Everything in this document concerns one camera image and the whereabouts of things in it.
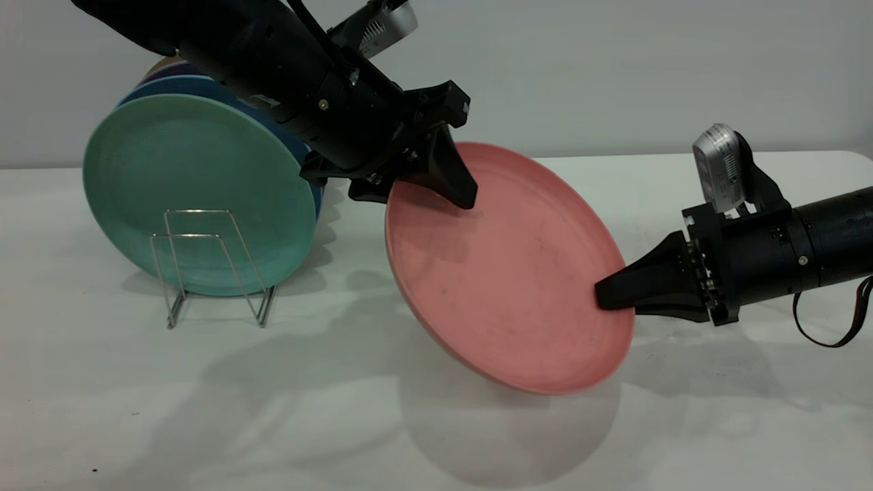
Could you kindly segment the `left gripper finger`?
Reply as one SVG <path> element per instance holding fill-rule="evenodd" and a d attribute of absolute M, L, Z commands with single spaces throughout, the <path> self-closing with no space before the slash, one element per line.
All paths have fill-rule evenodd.
<path fill-rule="evenodd" d="M 352 179 L 347 196 L 356 202 L 387 204 L 392 187 L 390 180 L 373 183 L 367 179 Z"/>
<path fill-rule="evenodd" d="M 475 206 L 478 186 L 446 125 L 424 134 L 401 159 L 399 181 L 408 181 L 442 196 L 457 208 Z"/>

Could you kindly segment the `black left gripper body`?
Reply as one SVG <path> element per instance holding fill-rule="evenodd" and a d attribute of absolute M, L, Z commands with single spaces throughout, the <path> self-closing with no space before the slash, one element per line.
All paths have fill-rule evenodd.
<path fill-rule="evenodd" d="M 272 65 L 278 121 L 311 146 L 301 176 L 395 181 L 424 134 L 467 123 L 470 96 L 449 80 L 404 90 L 368 62 L 350 69 L 319 56 L 284 55 Z"/>

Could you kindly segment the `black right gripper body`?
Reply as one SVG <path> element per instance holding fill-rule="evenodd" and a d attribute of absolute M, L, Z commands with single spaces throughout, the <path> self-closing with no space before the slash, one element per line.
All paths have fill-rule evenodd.
<path fill-rule="evenodd" d="M 742 306 L 820 286 L 808 228 L 789 204 L 727 218 L 710 204 L 684 209 L 701 286 L 716 326 L 736 323 Z"/>

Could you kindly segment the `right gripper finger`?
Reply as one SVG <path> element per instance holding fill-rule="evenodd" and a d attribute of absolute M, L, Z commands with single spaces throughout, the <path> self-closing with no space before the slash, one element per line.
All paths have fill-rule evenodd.
<path fill-rule="evenodd" d="M 649 293 L 701 292 L 685 234 L 673 232 L 640 260 L 595 284 L 602 310 L 635 310 L 635 299 Z"/>
<path fill-rule="evenodd" d="M 638 315 L 671 317 L 693 323 L 708 323 L 710 312 L 698 293 L 649 293 L 635 299 Z"/>

